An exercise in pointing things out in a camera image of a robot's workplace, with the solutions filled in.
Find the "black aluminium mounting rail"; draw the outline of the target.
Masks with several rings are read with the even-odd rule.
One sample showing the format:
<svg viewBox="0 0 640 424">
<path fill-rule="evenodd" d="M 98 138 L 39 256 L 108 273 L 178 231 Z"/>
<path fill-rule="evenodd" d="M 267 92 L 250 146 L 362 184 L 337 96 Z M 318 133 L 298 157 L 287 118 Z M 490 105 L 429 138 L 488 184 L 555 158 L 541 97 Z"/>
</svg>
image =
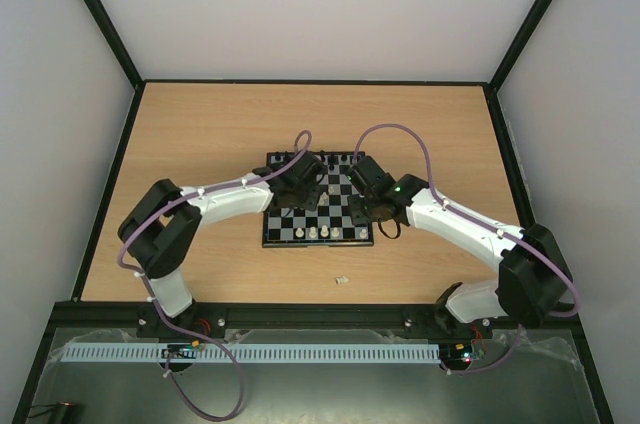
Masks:
<svg viewBox="0 0 640 424">
<path fill-rule="evenodd" d="M 222 338 L 235 330 L 371 330 L 407 339 L 431 341 L 488 337 L 493 330 L 514 329 L 508 317 L 481 318 L 460 324 L 439 305 L 304 305 L 196 303 L 170 322 Z M 167 327 L 150 303 L 60 302 L 54 305 L 47 329 L 126 328 L 139 337 L 169 339 Z"/>
</svg>

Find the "black enclosure frame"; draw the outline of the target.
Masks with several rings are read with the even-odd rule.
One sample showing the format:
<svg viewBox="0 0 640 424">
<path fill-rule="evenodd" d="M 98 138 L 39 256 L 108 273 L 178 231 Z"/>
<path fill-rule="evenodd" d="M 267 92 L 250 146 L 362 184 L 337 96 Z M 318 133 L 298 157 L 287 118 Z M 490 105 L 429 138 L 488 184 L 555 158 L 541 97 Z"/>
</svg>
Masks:
<svg viewBox="0 0 640 424">
<path fill-rule="evenodd" d="M 83 0 L 85 6 L 91 13 L 93 19 L 102 32 L 107 44 L 113 51 L 118 63 L 123 68 L 126 77 L 130 81 L 133 89 L 134 96 L 127 113 L 124 129 L 121 133 L 118 147 L 116 149 L 115 157 L 113 159 L 105 189 L 100 201 L 98 212 L 94 220 L 93 227 L 89 236 L 89 241 L 86 250 L 81 261 L 80 270 L 76 282 L 74 284 L 72 296 L 70 300 L 73 302 L 81 302 L 80 295 L 84 290 L 89 268 L 90 260 L 95 254 L 98 242 L 98 234 L 102 230 L 108 204 L 111 201 L 116 179 L 121 169 L 122 162 L 124 160 L 124 154 L 127 145 L 130 140 L 130 135 L 133 130 L 135 119 L 140 107 L 144 89 L 147 85 L 147 80 L 143 79 L 136 69 L 129 52 L 126 50 L 125 45 L 118 34 L 111 18 L 108 15 L 106 8 L 101 0 Z M 493 130 L 496 136 L 496 142 L 500 151 L 500 155 L 503 161 L 504 169 L 506 171 L 506 177 L 509 183 L 512 199 L 515 204 L 515 209 L 518 215 L 518 219 L 525 225 L 530 225 L 534 221 L 533 210 L 531 208 L 530 199 L 525 189 L 523 173 L 516 162 L 515 147 L 511 141 L 510 133 L 507 129 L 506 120 L 503 115 L 503 111 L 500 107 L 498 99 L 498 91 L 506 81 L 509 73 L 516 64 L 521 53 L 528 44 L 531 36 L 533 35 L 538 24 L 541 22 L 544 14 L 551 5 L 553 0 L 534 0 L 531 9 L 528 11 L 523 23 L 518 29 L 512 43 L 510 44 L 505 56 L 501 60 L 497 71 L 494 76 L 488 82 L 481 83 L 481 88 L 484 93 L 484 99 L 486 101 L 488 112 L 493 125 Z M 304 304 L 304 305 L 366 305 L 366 304 Z M 41 374 L 44 371 L 45 354 L 50 351 L 51 344 L 53 342 L 53 335 L 57 328 L 53 331 L 49 331 L 46 327 L 41 343 L 38 347 L 33 365 L 29 372 L 26 384 L 18 402 L 13 420 L 16 423 L 26 423 L 29 418 L 28 415 L 33 410 L 33 400 L 36 394 L 36 387 L 40 380 Z"/>
</svg>

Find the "pile of white chess pieces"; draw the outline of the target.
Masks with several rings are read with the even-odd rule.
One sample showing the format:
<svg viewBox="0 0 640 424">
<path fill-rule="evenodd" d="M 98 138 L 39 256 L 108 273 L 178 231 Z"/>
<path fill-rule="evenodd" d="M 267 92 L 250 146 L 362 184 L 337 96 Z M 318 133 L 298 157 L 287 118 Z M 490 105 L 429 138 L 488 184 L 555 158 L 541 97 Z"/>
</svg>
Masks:
<svg viewBox="0 0 640 424">
<path fill-rule="evenodd" d="M 320 194 L 318 205 L 325 206 L 329 204 L 330 197 L 335 193 L 335 186 L 328 185 Z"/>
</svg>

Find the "black cylinder on lower shelf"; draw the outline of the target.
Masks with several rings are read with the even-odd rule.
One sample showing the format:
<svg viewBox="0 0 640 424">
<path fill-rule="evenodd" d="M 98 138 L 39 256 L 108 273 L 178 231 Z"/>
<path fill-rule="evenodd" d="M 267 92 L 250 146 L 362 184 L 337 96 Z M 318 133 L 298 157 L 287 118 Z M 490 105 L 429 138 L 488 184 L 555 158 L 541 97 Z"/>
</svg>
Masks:
<svg viewBox="0 0 640 424">
<path fill-rule="evenodd" d="M 78 406 L 71 402 L 56 403 L 47 420 L 47 424 L 73 424 Z"/>
</svg>

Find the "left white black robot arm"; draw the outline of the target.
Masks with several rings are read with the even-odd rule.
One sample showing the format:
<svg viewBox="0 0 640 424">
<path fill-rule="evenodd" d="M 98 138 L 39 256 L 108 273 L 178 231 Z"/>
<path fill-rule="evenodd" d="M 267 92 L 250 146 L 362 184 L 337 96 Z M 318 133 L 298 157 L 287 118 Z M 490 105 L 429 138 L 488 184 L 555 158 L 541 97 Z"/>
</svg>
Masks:
<svg viewBox="0 0 640 424">
<path fill-rule="evenodd" d="M 194 304 L 181 265 L 199 230 L 245 214 L 313 210 L 325 174 L 326 165 L 304 151 L 209 186 L 178 187 L 159 180 L 117 230 L 123 244 L 118 264 L 141 276 L 163 313 L 176 318 Z"/>
</svg>

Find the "folding black white chessboard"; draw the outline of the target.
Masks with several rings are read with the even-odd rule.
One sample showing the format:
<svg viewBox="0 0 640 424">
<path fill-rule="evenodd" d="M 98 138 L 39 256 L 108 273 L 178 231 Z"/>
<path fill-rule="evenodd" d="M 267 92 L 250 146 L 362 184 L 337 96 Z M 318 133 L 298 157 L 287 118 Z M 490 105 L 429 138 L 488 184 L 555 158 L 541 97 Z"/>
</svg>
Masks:
<svg viewBox="0 0 640 424">
<path fill-rule="evenodd" d="M 326 173 L 319 180 L 320 194 L 328 185 L 335 186 L 335 193 L 330 197 L 328 205 L 317 206 L 315 211 L 304 211 L 302 209 L 281 209 L 268 211 L 263 218 L 262 246 L 264 248 L 286 248 L 286 247 L 309 247 L 309 246 L 372 246 L 374 235 L 370 224 L 354 225 L 348 210 L 348 197 L 357 193 L 356 188 L 346 176 L 346 171 L 353 163 L 353 153 L 351 151 L 324 151 L 328 154 L 337 154 L 339 161 L 336 166 L 339 168 L 338 175 L 330 175 L 326 165 Z M 349 163 L 341 162 L 341 156 L 349 154 Z M 329 236 L 322 238 L 320 229 L 323 225 L 329 228 Z M 318 235 L 316 239 L 310 239 L 308 232 L 310 227 L 316 227 Z M 331 236 L 331 230 L 335 227 L 341 229 L 341 236 L 337 239 Z M 297 228 L 305 230 L 302 239 L 295 237 Z M 359 237 L 359 232 L 366 229 L 368 236 L 366 239 Z"/>
</svg>

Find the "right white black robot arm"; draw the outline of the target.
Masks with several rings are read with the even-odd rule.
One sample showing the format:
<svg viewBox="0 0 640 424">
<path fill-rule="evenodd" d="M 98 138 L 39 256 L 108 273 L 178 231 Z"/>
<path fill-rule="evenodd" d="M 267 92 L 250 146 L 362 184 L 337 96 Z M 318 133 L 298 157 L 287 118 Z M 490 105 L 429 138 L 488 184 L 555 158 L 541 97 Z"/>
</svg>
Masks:
<svg viewBox="0 0 640 424">
<path fill-rule="evenodd" d="M 435 234 L 470 253 L 495 272 L 474 284 L 456 283 L 439 298 L 436 323 L 455 336 L 470 323 L 509 317 L 538 328 L 556 313 L 571 277 L 553 234 L 534 224 L 507 225 L 439 194 L 426 180 L 406 174 L 394 179 L 370 156 L 347 170 L 357 193 L 348 201 L 354 223 L 413 227 Z"/>
</svg>

